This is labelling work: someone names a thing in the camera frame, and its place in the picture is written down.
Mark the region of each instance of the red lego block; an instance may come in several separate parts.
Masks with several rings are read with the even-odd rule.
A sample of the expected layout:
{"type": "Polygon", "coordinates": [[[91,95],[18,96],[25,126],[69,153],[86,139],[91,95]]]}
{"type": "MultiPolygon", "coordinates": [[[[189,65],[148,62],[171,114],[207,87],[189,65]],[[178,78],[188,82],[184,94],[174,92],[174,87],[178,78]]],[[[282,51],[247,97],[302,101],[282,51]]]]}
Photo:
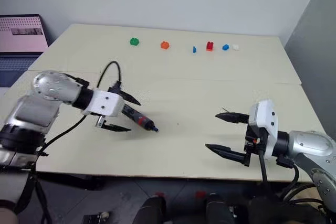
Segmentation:
{"type": "Polygon", "coordinates": [[[197,191],[195,193],[195,198],[196,199],[202,199],[202,198],[205,198],[206,196],[206,192],[205,191],[197,191]]]}
{"type": "Polygon", "coordinates": [[[207,51],[212,51],[213,48],[214,48],[214,43],[208,41],[208,43],[206,44],[206,50],[207,50],[207,51]]]}
{"type": "Polygon", "coordinates": [[[155,193],[155,195],[156,195],[156,196],[160,196],[160,197],[164,197],[164,193],[161,192],[161,191],[157,191],[157,192],[155,193]]]}

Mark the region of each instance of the white table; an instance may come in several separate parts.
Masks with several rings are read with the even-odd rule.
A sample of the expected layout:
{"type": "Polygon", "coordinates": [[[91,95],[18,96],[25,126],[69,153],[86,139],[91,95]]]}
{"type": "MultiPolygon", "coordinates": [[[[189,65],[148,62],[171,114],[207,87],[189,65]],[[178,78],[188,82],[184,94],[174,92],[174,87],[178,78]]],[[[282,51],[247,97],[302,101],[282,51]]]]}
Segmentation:
{"type": "MultiPolygon", "coordinates": [[[[99,77],[98,73],[67,72],[93,85],[99,77]]],[[[24,73],[2,97],[0,125],[16,99],[30,89],[37,73],[24,73]]],[[[107,89],[112,81],[113,77],[107,75],[102,89],[107,89]]],[[[297,84],[125,74],[124,90],[141,101],[142,106],[135,107],[148,115],[160,132],[147,132],[124,115],[111,122],[132,131],[110,132],[96,128],[97,117],[89,116],[47,149],[50,155],[39,159],[37,169],[74,174],[260,180],[257,156],[252,157],[250,167],[244,167],[220,158],[204,144],[222,144],[242,152],[246,125],[226,123],[214,116],[223,112],[222,107],[248,113],[252,104],[265,98],[272,99],[276,105],[279,130],[323,132],[304,91],[297,84]]],[[[80,117],[77,109],[63,104],[47,140],[73,125],[80,117]]],[[[270,180],[292,180],[293,170],[277,166],[274,159],[267,161],[266,165],[270,180]]],[[[301,172],[300,180],[309,181],[309,177],[301,172]]]]}
{"type": "Polygon", "coordinates": [[[278,37],[118,26],[72,25],[30,70],[98,73],[110,60],[121,64],[125,78],[301,84],[278,37]],[[132,37],[140,40],[138,46],[130,45],[132,37]],[[164,40],[171,45],[168,50],[160,47],[164,40]],[[206,51],[208,41],[214,42],[212,52],[206,51]],[[224,44],[231,48],[223,51],[224,44]]]}

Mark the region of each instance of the robotic arm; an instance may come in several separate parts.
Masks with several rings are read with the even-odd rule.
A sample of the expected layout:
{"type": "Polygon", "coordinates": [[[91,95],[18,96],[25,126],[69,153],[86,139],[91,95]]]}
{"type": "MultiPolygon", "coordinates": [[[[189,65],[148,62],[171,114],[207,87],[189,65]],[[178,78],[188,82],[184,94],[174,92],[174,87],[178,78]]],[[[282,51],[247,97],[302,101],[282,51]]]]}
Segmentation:
{"type": "Polygon", "coordinates": [[[277,157],[277,164],[287,168],[298,165],[312,179],[324,202],[336,212],[336,142],[318,132],[278,131],[278,118],[270,100],[253,105],[250,114],[221,113],[227,122],[246,123],[246,153],[231,151],[221,145],[206,146],[219,156],[249,166],[251,154],[264,153],[264,158],[277,157]]]}
{"type": "Polygon", "coordinates": [[[17,101],[0,131],[0,165],[28,168],[34,163],[36,149],[44,144],[62,103],[79,108],[84,115],[117,116],[122,111],[120,95],[88,89],[88,82],[80,82],[55,71],[34,78],[31,94],[17,101]]]}

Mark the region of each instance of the floor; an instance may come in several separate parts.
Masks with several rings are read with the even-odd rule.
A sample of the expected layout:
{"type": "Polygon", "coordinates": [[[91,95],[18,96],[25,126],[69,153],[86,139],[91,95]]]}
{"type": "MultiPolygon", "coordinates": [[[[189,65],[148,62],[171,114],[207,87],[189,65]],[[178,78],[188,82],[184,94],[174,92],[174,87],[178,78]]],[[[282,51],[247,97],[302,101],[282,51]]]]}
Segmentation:
{"type": "Polygon", "coordinates": [[[3,88],[3,87],[0,87],[0,97],[1,97],[2,95],[4,95],[4,94],[7,92],[8,89],[9,89],[9,88],[3,88]]]}
{"type": "MultiPolygon", "coordinates": [[[[112,212],[108,223],[126,224],[152,195],[163,195],[167,212],[178,223],[181,213],[202,209],[204,199],[216,192],[231,202],[243,200],[243,194],[255,193],[253,182],[221,180],[108,178],[101,190],[88,191],[41,180],[54,223],[81,223],[83,215],[112,212]]],[[[20,223],[40,223],[41,207],[35,192],[28,207],[19,214],[20,223]]]]}

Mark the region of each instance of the laptop screen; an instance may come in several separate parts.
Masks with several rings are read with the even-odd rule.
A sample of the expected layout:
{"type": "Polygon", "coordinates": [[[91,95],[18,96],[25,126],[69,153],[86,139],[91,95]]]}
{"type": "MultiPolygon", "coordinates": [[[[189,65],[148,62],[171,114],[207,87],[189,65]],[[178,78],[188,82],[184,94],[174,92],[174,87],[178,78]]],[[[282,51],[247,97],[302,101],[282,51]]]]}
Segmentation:
{"type": "Polygon", "coordinates": [[[47,48],[39,15],[0,15],[0,54],[41,54],[47,48]]]}

